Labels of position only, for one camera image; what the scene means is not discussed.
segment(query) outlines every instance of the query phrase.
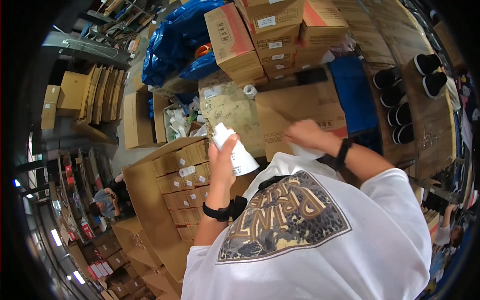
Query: white t-shirt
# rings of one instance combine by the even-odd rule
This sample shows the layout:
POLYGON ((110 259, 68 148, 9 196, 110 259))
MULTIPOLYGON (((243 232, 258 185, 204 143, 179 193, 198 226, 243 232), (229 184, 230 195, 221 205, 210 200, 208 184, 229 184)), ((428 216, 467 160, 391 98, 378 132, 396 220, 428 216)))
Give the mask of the white t-shirt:
POLYGON ((452 231, 450 226, 441 227, 443 221, 444 217, 440 216, 440 218, 438 219, 437 235, 435 236, 435 241, 433 242, 434 244, 439 246, 450 243, 450 233, 452 231))
POLYGON ((277 153, 243 196, 247 208, 213 245, 190 249, 183 300, 411 300, 429 281, 430 233, 402 170, 359 190, 326 165, 277 153))

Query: white sticker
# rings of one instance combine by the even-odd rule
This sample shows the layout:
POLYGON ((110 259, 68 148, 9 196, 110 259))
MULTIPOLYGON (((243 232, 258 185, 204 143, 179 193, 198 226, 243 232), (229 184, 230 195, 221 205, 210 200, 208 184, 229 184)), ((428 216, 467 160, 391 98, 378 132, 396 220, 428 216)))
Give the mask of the white sticker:
POLYGON ((272 60, 281 60, 283 59, 284 54, 272 55, 272 60))
POLYGON ((268 48, 269 49, 274 49, 274 48, 282 48, 282 42, 273 42, 273 43, 268 43, 268 48))
POLYGON ((222 93, 222 88, 219 85, 217 85, 217 86, 214 86, 212 88, 209 88, 208 90, 205 90, 204 91, 204 96, 205 96, 205 99, 208 99, 208 98, 211 98, 213 96, 217 96, 221 93, 222 93))
POLYGON ((261 20, 258 20, 257 21, 257 24, 258 24, 258 28, 264 28, 264 27, 267 27, 267 26, 273 26, 275 25, 275 16, 271 16, 271 17, 268 17, 268 18, 264 18, 264 19, 261 19, 261 20))

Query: graphic print on shirt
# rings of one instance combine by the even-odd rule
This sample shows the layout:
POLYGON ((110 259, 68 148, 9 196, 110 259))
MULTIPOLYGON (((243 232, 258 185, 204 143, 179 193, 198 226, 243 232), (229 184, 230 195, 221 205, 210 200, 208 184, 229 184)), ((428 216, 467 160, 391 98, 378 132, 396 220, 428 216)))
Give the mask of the graphic print on shirt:
POLYGON ((351 226, 330 194, 305 171, 258 191, 230 225, 218 264, 269 259, 319 247, 351 226))

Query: cable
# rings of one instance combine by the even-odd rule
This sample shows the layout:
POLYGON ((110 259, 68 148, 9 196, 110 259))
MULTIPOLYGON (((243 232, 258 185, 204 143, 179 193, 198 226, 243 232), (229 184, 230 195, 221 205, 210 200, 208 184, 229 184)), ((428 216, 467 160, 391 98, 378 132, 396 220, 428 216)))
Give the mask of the cable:
POLYGON ((102 52, 98 51, 97 49, 95 49, 95 48, 93 48, 93 47, 84 46, 84 47, 86 47, 86 48, 89 48, 89 49, 91 49, 91 50, 93 50, 93 51, 95 51, 95 52, 98 52, 98 53, 100 53, 101 55, 106 56, 106 57, 111 58, 111 59, 112 59, 112 58, 115 58, 115 57, 119 54, 119 51, 118 51, 118 49, 116 49, 116 48, 99 46, 99 45, 94 45, 94 44, 91 44, 91 43, 88 43, 88 42, 71 39, 71 38, 68 36, 68 34, 66 34, 63 30, 61 30, 60 28, 58 28, 58 27, 55 26, 55 25, 52 25, 52 26, 53 26, 53 28, 57 29, 58 31, 60 31, 60 32, 62 32, 64 35, 66 35, 67 39, 64 40, 65 42, 72 41, 72 42, 75 42, 75 43, 78 43, 78 44, 87 44, 87 45, 95 46, 95 47, 99 47, 99 48, 113 49, 113 50, 115 50, 117 53, 116 53, 114 56, 110 56, 110 55, 107 55, 107 54, 105 54, 105 53, 102 53, 102 52))

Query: black watch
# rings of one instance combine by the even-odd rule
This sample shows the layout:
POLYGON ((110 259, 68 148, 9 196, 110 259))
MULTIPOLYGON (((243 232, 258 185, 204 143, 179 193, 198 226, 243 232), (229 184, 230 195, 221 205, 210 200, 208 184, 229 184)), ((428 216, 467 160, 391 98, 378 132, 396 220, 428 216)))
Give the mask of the black watch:
POLYGON ((338 151, 338 155, 335 160, 335 171, 339 171, 343 166, 345 166, 345 157, 347 156, 348 150, 352 147, 353 143, 349 139, 343 139, 342 146, 338 151))

